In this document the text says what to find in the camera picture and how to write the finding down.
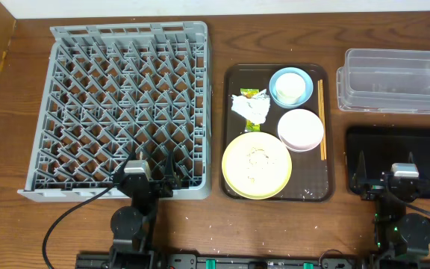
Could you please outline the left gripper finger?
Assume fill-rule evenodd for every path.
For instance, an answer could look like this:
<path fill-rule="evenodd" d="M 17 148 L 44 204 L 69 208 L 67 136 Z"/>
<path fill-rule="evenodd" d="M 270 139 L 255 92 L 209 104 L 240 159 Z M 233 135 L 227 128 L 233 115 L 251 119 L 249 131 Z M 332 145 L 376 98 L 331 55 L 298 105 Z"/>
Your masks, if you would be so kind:
<path fill-rule="evenodd" d="M 125 169 L 125 167 L 126 167 L 126 165 L 127 165 L 127 163 L 129 162 L 129 161 L 133 161 L 133 160 L 136 160 L 137 159 L 137 153 L 136 153 L 136 150 L 135 149 L 133 149 L 132 151 L 131 151 L 131 153 L 129 154 L 129 156 L 124 160 L 124 162 L 120 165 L 120 167 L 119 167 L 119 173 L 120 174 L 124 174 L 125 172 L 124 172 L 124 169 Z"/>
<path fill-rule="evenodd" d="M 175 155 L 173 151 L 171 151 L 166 157 L 163 176 L 165 183 L 169 184 L 171 189 L 181 188 L 181 179 L 176 171 Z"/>

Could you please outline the dark brown serving tray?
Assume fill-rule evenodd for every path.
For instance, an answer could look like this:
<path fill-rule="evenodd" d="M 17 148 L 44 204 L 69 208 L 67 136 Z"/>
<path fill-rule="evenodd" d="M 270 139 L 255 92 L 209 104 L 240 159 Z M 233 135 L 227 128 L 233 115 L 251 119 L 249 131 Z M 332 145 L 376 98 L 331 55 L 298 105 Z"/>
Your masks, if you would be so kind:
<path fill-rule="evenodd" d="M 305 71 L 314 83 L 314 91 L 302 109 L 319 112 L 318 82 L 322 82 L 325 127 L 329 127 L 329 87 L 326 71 L 317 64 L 292 64 L 292 67 Z M 245 132 L 246 121 L 231 110 L 231 97 L 240 94 L 242 88 L 268 89 L 269 81 L 275 72 L 285 68 L 284 64 L 235 64 L 225 73 L 224 112 L 222 149 Z M 293 164 L 291 177 L 284 189 L 271 198 L 272 201 L 323 202 L 334 191 L 333 162 L 321 159 L 321 149 L 317 146 L 308 152 L 291 152 Z"/>

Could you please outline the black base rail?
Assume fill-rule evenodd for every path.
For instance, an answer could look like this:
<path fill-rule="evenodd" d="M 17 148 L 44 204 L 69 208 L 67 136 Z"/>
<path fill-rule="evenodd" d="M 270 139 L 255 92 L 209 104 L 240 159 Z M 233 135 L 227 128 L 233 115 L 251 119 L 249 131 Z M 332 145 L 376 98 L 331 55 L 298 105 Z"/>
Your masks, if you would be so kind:
<path fill-rule="evenodd" d="M 384 268 L 429 268 L 430 262 L 421 262 L 419 266 L 401 265 L 400 262 L 387 261 Z M 108 255 L 80 254 L 77 255 L 75 268 L 118 268 L 112 267 Z M 315 259 L 255 259 L 255 258 L 235 258 L 235 257 L 207 257 L 193 254 L 170 255 L 166 262 L 158 262 L 155 268 L 163 269 L 248 269 L 248 268 L 369 268 L 366 263 L 355 262 L 338 258 L 323 258 L 321 262 Z"/>

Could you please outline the black plastic tray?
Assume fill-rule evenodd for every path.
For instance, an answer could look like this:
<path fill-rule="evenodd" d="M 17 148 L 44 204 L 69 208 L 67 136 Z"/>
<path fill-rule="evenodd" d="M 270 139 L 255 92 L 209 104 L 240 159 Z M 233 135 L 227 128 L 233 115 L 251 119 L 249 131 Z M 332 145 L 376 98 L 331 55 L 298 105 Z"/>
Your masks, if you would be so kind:
<path fill-rule="evenodd" d="M 352 181 L 360 151 L 364 152 L 368 179 L 378 179 L 383 172 L 390 172 L 394 163 L 408 163 L 409 152 L 412 152 L 420 175 L 430 181 L 430 129 L 384 126 L 349 128 L 346 131 L 346 171 L 349 190 L 354 194 L 361 193 Z M 420 197 L 430 199 L 430 182 Z"/>

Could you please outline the light blue bowl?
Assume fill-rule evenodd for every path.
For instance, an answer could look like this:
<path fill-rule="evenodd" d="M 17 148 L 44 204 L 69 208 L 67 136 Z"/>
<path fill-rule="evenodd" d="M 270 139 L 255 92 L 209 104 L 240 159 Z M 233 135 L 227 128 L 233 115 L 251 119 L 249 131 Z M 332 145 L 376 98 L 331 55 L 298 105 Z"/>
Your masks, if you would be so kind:
<path fill-rule="evenodd" d="M 305 87 L 305 92 L 304 94 L 300 97 L 300 99 L 298 100 L 297 103 L 292 104 L 292 105 L 287 105 L 284 104 L 282 102 L 280 102 L 277 98 L 277 93 L 275 90 L 275 82 L 276 80 L 283 74 L 285 73 L 296 73 L 298 75 L 301 75 L 301 77 L 303 77 L 303 79 L 305 80 L 306 83 L 306 87 Z M 287 109 L 292 109 L 292 108 L 297 108 L 300 105 L 303 105 L 305 102 L 307 102 L 314 90 L 314 84 L 313 84 L 313 80 L 311 79 L 311 77 L 309 76 L 309 74 L 307 74 L 305 71 L 303 71 L 300 68 L 295 68 L 295 67 L 285 67 L 282 68 L 278 71 L 276 71 L 274 73 L 274 75 L 271 77 L 271 79 L 269 80 L 269 92 L 272 95 L 272 98 L 274 99 L 274 102 L 279 105 L 282 108 L 287 108 Z"/>

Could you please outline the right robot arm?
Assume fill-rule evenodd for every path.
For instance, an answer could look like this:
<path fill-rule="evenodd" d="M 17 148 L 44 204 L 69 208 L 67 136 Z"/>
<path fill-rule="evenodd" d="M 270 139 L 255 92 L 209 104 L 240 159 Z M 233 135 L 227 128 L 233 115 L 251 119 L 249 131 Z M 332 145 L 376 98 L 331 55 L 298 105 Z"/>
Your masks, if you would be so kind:
<path fill-rule="evenodd" d="M 382 172 L 378 179 L 369 179 L 361 152 L 353 182 L 361 199 L 376 205 L 373 224 L 377 250 L 360 261 L 358 267 L 419 268 L 420 259 L 429 254 L 430 218 L 406 211 L 426 186 L 416 164 L 394 163 L 391 171 Z"/>

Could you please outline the grey plastic dish rack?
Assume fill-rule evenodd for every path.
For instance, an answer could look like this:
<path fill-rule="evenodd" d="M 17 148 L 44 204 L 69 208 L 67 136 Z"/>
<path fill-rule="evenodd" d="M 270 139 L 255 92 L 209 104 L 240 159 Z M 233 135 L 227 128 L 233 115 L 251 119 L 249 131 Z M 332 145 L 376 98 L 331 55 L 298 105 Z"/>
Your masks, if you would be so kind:
<path fill-rule="evenodd" d="M 211 44 L 202 21 L 55 26 L 25 187 L 35 202 L 120 199 L 134 153 L 177 200 L 211 192 Z"/>

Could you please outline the yellow plate with crumbs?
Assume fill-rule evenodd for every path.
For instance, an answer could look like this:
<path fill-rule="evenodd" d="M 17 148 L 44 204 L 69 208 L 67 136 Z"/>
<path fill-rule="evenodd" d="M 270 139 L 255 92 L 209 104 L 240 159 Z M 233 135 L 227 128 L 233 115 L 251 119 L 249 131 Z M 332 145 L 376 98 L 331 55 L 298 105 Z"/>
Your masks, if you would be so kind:
<path fill-rule="evenodd" d="M 222 155 L 227 185 L 250 200 L 265 200 L 280 193 L 290 180 L 293 165 L 288 149 L 265 132 L 241 134 Z"/>

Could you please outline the white plastic cup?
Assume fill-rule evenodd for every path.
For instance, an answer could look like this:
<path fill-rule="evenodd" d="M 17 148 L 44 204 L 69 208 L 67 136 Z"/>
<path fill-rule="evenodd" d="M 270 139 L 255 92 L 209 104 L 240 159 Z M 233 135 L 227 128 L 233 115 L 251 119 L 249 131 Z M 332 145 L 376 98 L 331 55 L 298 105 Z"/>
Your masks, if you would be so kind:
<path fill-rule="evenodd" d="M 297 103 L 304 94 L 305 87 L 305 80 L 296 73 L 285 73 L 275 82 L 278 100 L 287 105 Z"/>

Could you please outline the pink bowl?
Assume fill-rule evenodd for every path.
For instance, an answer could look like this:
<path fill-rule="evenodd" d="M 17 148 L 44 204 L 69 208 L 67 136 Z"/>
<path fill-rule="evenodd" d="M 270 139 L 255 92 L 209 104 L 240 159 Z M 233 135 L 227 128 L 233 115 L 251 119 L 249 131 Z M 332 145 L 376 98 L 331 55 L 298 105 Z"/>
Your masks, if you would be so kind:
<path fill-rule="evenodd" d="M 293 152 L 307 152 L 316 148 L 324 138 L 321 119 L 305 109 L 293 109 L 285 113 L 277 125 L 281 142 Z"/>

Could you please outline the white napkin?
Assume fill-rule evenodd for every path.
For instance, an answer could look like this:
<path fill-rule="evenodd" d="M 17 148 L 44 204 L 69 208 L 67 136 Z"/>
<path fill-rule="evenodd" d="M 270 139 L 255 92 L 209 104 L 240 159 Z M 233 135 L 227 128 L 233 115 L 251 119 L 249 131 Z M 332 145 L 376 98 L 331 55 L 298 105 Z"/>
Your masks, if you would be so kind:
<path fill-rule="evenodd" d="M 232 111 L 254 124 L 265 123 L 270 109 L 270 96 L 266 89 L 256 93 L 251 98 L 232 95 L 231 100 Z"/>

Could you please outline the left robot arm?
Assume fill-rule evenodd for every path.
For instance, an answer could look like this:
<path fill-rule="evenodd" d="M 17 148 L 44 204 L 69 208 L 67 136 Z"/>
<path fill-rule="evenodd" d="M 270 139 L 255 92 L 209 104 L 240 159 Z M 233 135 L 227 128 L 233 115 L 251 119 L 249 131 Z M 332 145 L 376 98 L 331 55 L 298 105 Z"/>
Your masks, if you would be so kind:
<path fill-rule="evenodd" d="M 132 152 L 113 175 L 118 191 L 131 198 L 130 206 L 121 207 L 111 220 L 113 245 L 107 267 L 110 269 L 158 269 L 166 267 L 166 255 L 152 245 L 158 202 L 173 197 L 181 188 L 176 174 L 174 153 L 170 152 L 163 166 L 163 179 L 150 179 L 146 160 L 138 160 Z"/>

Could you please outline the clear plastic bin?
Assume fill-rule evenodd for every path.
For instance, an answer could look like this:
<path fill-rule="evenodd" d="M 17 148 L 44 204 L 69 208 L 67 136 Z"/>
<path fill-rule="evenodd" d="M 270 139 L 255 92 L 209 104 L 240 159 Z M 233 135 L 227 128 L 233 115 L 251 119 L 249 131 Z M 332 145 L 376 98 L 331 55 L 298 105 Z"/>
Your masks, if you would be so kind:
<path fill-rule="evenodd" d="M 337 70 L 342 111 L 430 114 L 430 51 L 349 49 Z"/>

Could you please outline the green yellow snack wrapper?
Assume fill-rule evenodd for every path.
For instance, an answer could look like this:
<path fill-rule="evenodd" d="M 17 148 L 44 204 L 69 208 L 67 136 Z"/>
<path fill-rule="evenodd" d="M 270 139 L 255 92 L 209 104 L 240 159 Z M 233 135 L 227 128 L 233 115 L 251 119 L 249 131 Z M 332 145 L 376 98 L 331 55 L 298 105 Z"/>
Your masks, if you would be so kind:
<path fill-rule="evenodd" d="M 263 90 L 262 94 L 260 94 L 260 90 L 256 88 L 241 88 L 240 93 L 242 96 L 246 97 L 247 99 L 251 99 L 255 97 L 256 100 L 264 101 L 264 102 L 267 99 L 265 90 Z M 261 130 L 260 124 L 255 124 L 250 120 L 246 120 L 245 132 L 259 132 L 260 130 Z"/>

